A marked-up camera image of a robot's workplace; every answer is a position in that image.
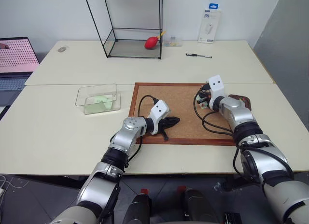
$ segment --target pen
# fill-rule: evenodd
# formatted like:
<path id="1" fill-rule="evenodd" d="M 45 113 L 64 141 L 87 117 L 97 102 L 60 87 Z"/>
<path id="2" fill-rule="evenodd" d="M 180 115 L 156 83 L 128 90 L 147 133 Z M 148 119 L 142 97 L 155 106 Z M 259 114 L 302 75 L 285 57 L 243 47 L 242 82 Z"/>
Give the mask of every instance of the pen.
<path id="1" fill-rule="evenodd" d="M 198 54 L 187 54 L 187 56 L 200 56 L 200 57 L 205 57 L 205 58 L 212 58 L 212 56 L 207 56 L 207 55 L 198 55 Z"/>

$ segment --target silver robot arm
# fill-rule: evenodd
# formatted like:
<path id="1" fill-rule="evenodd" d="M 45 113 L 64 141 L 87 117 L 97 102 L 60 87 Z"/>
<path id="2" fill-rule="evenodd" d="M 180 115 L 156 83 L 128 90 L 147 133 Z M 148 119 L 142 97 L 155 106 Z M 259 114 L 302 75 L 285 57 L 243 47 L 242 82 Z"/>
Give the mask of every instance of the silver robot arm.
<path id="1" fill-rule="evenodd" d="M 136 139 L 146 133 L 158 132 L 158 124 L 170 112 L 167 104 L 159 100 L 148 118 L 129 117 L 112 137 L 101 162 L 80 189 L 76 206 L 57 216 L 51 224 L 95 224 L 110 216 L 120 192 L 119 181 L 128 166 L 128 158 Z"/>
<path id="2" fill-rule="evenodd" d="M 209 107 L 229 122 L 241 151 L 243 177 L 261 185 L 276 216 L 286 224 L 309 223 L 309 186 L 294 181 L 283 153 L 263 134 L 243 101 L 227 97 L 219 75 L 209 79 Z"/>

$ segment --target laptop keyboard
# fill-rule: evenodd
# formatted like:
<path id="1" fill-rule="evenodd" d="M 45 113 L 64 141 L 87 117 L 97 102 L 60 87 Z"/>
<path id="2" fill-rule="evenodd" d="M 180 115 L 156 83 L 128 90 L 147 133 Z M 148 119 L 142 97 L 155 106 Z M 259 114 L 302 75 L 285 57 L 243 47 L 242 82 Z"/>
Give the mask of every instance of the laptop keyboard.
<path id="1" fill-rule="evenodd" d="M 1 90 L 22 90 L 25 87 L 27 78 L 20 79 L 0 79 Z"/>

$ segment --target cork board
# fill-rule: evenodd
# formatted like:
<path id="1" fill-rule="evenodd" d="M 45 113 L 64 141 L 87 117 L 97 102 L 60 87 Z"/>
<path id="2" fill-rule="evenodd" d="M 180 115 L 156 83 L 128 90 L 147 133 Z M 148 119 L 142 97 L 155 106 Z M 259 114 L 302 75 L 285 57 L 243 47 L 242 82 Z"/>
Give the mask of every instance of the cork board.
<path id="1" fill-rule="evenodd" d="M 178 124 L 165 129 L 169 137 L 168 141 L 164 141 L 161 134 L 155 136 L 147 134 L 143 137 L 143 143 L 235 146 L 232 137 L 205 130 L 202 121 L 196 116 L 193 98 L 201 86 L 202 84 L 135 83 L 129 116 L 137 116 L 140 99 L 144 95 L 152 95 L 167 103 L 171 109 L 169 116 L 180 118 Z M 145 98 L 140 107 L 140 116 L 147 117 L 153 105 L 151 98 Z M 197 105 L 197 111 L 203 117 L 210 112 L 210 109 L 201 109 Z M 228 122 L 219 113 L 208 116 L 207 121 L 230 129 Z"/>

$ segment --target red rubber blower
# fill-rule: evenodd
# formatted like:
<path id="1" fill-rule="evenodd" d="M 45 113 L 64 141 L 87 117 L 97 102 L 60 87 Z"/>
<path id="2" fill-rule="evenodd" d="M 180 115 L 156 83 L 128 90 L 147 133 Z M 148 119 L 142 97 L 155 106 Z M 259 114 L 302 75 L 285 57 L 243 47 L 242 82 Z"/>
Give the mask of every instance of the red rubber blower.
<path id="1" fill-rule="evenodd" d="M 156 46 L 160 36 L 162 36 L 164 33 L 165 33 L 165 31 L 162 32 L 159 36 L 148 38 L 146 40 L 146 42 L 145 42 L 145 45 L 144 45 L 145 49 L 152 49 L 152 48 L 154 48 Z"/>

